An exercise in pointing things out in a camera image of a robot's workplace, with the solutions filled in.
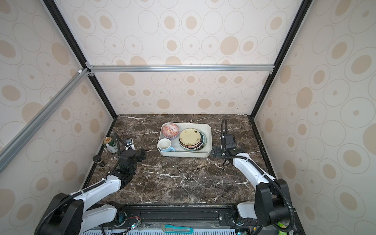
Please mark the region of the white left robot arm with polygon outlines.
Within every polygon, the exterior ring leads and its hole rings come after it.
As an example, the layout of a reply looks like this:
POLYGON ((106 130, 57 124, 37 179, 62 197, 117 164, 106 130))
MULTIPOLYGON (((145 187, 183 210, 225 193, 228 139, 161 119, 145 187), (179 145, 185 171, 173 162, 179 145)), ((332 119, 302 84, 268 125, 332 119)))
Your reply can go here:
POLYGON ((120 204, 109 203, 93 208, 105 197, 127 186, 137 172, 137 164, 146 159, 144 148, 136 151, 133 141, 118 150, 115 167, 101 181, 72 194, 59 193, 49 204, 35 228, 36 235, 80 235, 103 224, 121 227, 126 212, 120 204))

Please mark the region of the light blue ceramic mug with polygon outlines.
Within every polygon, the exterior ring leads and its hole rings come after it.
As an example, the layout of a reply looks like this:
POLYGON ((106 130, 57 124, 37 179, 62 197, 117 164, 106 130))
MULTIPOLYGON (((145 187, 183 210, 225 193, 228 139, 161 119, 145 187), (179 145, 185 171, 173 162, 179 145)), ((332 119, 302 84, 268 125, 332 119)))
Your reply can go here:
POLYGON ((171 146, 171 141, 169 139, 161 139, 158 142, 158 149, 161 152, 175 152, 175 148, 171 146))

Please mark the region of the red patterned bowl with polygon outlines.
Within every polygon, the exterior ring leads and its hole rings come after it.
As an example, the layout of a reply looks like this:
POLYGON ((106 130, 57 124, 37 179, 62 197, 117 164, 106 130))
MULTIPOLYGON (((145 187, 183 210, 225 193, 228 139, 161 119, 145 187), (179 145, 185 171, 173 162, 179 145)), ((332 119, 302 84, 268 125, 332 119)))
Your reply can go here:
POLYGON ((179 135, 180 129, 174 123, 168 123, 162 127, 162 134, 168 139, 175 139, 179 135))

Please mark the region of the cream yellow printed plate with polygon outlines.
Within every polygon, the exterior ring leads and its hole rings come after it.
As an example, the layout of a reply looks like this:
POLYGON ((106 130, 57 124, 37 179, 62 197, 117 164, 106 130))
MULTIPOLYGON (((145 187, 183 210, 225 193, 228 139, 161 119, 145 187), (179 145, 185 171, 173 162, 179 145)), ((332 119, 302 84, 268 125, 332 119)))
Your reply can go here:
POLYGON ((185 146, 195 146, 201 142, 201 134, 194 128, 187 128, 179 135, 180 143, 185 146))

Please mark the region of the green snack packet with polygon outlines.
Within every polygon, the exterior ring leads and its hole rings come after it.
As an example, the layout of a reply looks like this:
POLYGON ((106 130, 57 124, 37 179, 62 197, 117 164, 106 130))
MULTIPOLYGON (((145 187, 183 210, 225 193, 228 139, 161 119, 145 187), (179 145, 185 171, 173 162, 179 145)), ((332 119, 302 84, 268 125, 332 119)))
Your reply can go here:
POLYGON ((286 225, 284 225, 283 223, 278 223, 278 226, 280 227, 278 235, 289 235, 289 232, 286 231, 286 225))

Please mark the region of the black frame post left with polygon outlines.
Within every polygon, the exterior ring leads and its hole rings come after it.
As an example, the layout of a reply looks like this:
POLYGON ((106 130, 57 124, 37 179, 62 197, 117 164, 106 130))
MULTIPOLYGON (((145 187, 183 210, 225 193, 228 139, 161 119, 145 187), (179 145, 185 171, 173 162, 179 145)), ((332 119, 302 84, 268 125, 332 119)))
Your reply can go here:
POLYGON ((54 22, 56 23, 58 29, 62 33, 63 37, 65 38, 66 42, 68 43, 71 51, 75 55, 76 59, 78 60, 79 64, 89 71, 89 80, 91 81, 93 87, 95 88, 96 92, 98 93, 101 101, 103 102, 104 106, 106 107, 107 111, 109 112, 110 116, 113 119, 117 119, 118 115, 116 114, 113 106, 111 105, 107 95, 105 94, 102 86, 99 83, 99 80, 96 78, 95 74, 89 68, 89 63, 81 50, 78 42, 76 41, 74 35, 72 34, 69 26, 67 25, 63 15, 61 14, 60 10, 58 9, 57 4, 55 1, 43 0, 42 3, 46 6, 47 11, 52 16, 54 22))

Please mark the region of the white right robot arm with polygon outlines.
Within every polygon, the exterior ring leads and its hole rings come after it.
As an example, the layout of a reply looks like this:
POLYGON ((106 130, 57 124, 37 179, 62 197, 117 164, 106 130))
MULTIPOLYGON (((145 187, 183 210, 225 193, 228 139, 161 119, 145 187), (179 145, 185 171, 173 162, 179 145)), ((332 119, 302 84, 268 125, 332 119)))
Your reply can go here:
POLYGON ((292 231, 295 227, 295 215, 287 182, 268 174, 237 145, 235 136, 228 132, 226 119, 221 123, 220 140, 221 145, 212 148, 212 156, 223 159, 224 166, 233 165, 240 170, 255 189, 253 202, 237 205, 240 220, 255 220, 255 234, 268 226, 284 233, 292 231))

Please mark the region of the green label drink bottle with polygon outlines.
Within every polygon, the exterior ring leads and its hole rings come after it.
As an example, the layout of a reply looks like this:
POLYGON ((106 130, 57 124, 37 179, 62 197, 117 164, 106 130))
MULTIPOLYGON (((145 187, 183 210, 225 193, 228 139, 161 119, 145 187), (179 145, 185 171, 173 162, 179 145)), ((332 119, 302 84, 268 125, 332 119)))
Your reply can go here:
POLYGON ((110 136, 103 139, 103 145, 107 149, 107 151, 112 154, 116 154, 118 152, 118 145, 116 141, 110 136))

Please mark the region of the teal utility knife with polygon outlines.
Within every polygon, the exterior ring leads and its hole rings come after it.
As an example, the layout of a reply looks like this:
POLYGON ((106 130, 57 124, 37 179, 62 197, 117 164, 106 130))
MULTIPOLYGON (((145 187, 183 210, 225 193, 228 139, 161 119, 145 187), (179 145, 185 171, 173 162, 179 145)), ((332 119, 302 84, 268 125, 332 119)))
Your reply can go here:
POLYGON ((164 233, 167 233, 167 234, 191 235, 194 233, 193 228, 179 227, 179 226, 173 226, 173 225, 168 225, 168 224, 163 224, 161 226, 161 229, 164 233))

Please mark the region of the white plastic bin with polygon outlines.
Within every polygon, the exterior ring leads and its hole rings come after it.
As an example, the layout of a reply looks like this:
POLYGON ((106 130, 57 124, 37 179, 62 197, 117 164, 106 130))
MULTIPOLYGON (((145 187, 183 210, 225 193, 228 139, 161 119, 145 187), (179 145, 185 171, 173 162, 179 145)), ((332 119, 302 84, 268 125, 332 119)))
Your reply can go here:
MULTIPOLYGON (((161 152, 157 148, 162 156, 165 156, 165 157, 206 158, 206 157, 208 157, 210 155, 210 153, 212 151, 212 133, 211 133, 212 129, 211 129, 211 127, 209 125, 207 125, 207 124, 198 124, 198 123, 174 123, 174 124, 178 125, 178 127, 180 129, 179 134, 184 129, 187 129, 187 128, 194 128, 194 129, 197 129, 197 130, 201 131, 206 136, 206 139, 207 139, 206 140, 206 144, 199 151, 187 151, 187 150, 184 150, 180 146, 180 144, 179 144, 179 135, 178 135, 175 139, 169 139, 171 141, 171 146, 173 148, 175 148, 175 150, 176 150, 175 152, 161 152)), ((166 138, 162 134, 162 127, 161 127, 161 131, 160 131, 159 140, 166 138)))

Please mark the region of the silver aluminium rail left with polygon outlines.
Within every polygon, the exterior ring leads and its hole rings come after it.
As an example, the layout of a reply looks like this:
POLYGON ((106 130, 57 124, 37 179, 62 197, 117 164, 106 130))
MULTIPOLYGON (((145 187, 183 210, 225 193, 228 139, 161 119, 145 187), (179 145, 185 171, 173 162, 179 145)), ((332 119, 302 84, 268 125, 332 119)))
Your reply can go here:
POLYGON ((43 124, 54 114, 68 95, 81 80, 89 75, 87 68, 82 68, 69 82, 44 106, 37 115, 8 143, 1 151, 1 171, 4 171, 43 124))

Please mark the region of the white green rimmed plate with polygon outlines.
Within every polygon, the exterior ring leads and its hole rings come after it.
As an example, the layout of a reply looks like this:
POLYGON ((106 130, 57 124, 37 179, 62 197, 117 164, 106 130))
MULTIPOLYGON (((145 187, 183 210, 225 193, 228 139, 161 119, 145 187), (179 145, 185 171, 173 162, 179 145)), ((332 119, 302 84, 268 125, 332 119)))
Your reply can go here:
POLYGON ((204 133, 202 133, 201 131, 199 131, 199 132, 200 132, 201 137, 202 137, 200 143, 198 143, 198 144, 195 145, 195 146, 185 146, 185 145, 181 144, 181 143, 180 143, 180 140, 179 140, 179 144, 180 144, 180 146, 181 146, 184 150, 187 150, 187 151, 199 151, 199 150, 201 150, 201 149, 205 146, 205 144, 206 144, 206 140, 207 140, 207 139, 206 139, 206 136, 205 136, 204 133))

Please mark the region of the black frame post right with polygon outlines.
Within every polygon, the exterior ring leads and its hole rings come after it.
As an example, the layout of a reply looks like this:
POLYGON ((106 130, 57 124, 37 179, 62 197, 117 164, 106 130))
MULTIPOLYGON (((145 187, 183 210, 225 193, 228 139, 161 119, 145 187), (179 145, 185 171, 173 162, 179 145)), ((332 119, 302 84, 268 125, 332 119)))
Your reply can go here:
POLYGON ((276 77, 277 75, 277 72, 279 71, 286 55, 287 55, 287 52, 288 50, 290 49, 291 45, 292 45, 292 42, 296 36, 296 34, 298 33, 298 30, 307 14, 307 12, 309 11, 309 8, 311 7, 311 4, 312 4, 313 0, 304 0, 302 1, 298 11, 297 11, 297 14, 294 18, 294 20, 292 21, 292 25, 287 33, 287 36, 286 36, 286 39, 284 40, 283 44, 282 44, 282 47, 278 53, 278 56, 275 60, 275 63, 274 63, 274 69, 273 71, 271 72, 271 74, 268 76, 262 90, 261 90, 261 93, 260 95, 258 96, 258 99, 256 101, 256 104, 253 108, 253 111, 251 113, 251 115, 249 115, 249 120, 252 121, 255 119, 268 91, 269 91, 269 88, 271 87, 273 81, 274 81, 274 78, 276 77))

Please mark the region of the silver aluminium rail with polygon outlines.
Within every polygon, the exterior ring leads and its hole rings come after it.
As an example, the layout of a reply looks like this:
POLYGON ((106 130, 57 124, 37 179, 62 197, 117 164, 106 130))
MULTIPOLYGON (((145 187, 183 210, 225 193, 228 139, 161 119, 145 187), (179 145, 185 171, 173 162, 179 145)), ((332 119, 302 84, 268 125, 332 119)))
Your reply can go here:
POLYGON ((8 143, 1 151, 1 171, 4 171, 43 124, 54 114, 68 95, 81 80, 89 75, 87 68, 82 68, 69 82, 44 106, 37 115, 8 143))
POLYGON ((195 72, 272 72, 275 66, 272 64, 232 64, 232 65, 91 65, 81 70, 89 73, 195 73, 195 72))

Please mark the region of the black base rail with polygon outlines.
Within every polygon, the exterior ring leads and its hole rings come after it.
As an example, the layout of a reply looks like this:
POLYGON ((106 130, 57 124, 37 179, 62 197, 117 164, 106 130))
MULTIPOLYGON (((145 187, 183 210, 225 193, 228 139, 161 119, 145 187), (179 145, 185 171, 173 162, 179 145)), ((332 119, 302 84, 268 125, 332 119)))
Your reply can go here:
MULTIPOLYGON (((240 220, 237 205, 235 204, 120 204, 120 206, 127 214, 125 224, 121 227, 116 227, 113 223, 104 225, 110 229, 122 230, 123 235, 129 235, 132 231, 137 231, 138 229, 143 229, 144 226, 159 222, 173 226, 193 228, 194 233, 197 231, 197 226, 205 227, 212 225, 213 227, 210 228, 210 234, 212 235, 217 234, 221 227, 229 227, 237 232, 251 231, 253 235, 261 232, 255 234, 255 220, 240 220)), ((305 234, 295 209, 294 215, 295 227, 289 234, 305 234)))

